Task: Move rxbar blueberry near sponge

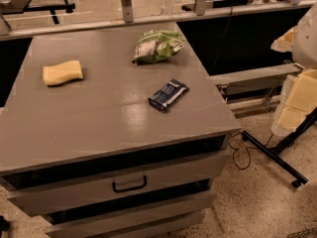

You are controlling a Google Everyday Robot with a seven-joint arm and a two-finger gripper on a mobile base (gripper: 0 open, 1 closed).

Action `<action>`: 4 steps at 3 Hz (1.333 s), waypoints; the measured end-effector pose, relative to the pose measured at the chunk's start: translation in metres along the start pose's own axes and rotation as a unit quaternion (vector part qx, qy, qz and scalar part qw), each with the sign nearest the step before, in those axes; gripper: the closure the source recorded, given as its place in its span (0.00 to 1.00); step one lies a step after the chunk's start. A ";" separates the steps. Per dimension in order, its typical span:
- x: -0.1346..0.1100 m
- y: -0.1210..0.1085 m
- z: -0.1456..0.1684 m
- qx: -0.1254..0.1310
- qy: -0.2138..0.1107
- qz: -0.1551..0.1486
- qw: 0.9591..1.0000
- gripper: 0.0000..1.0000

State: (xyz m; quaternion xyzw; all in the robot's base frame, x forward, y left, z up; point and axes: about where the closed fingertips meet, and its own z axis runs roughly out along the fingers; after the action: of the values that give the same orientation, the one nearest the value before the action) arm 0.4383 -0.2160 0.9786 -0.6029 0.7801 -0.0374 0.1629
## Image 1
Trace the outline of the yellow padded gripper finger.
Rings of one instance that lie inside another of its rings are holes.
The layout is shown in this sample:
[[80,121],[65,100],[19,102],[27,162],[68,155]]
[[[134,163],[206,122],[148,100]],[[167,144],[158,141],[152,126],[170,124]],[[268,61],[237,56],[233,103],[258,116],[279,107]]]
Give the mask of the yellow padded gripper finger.
[[274,40],[270,48],[280,53],[291,52],[295,30],[295,27],[289,29],[285,34]]
[[296,76],[289,75],[279,100],[270,130],[273,135],[282,137],[294,132],[317,107],[317,70],[308,68]]

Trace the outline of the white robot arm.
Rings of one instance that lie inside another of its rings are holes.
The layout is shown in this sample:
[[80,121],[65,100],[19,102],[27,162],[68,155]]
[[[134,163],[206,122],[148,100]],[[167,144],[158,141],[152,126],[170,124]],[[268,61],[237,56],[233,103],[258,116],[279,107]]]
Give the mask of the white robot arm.
[[288,136],[317,107],[317,5],[276,39],[271,49],[291,52],[293,61],[303,67],[298,75],[286,77],[273,114],[271,132]]

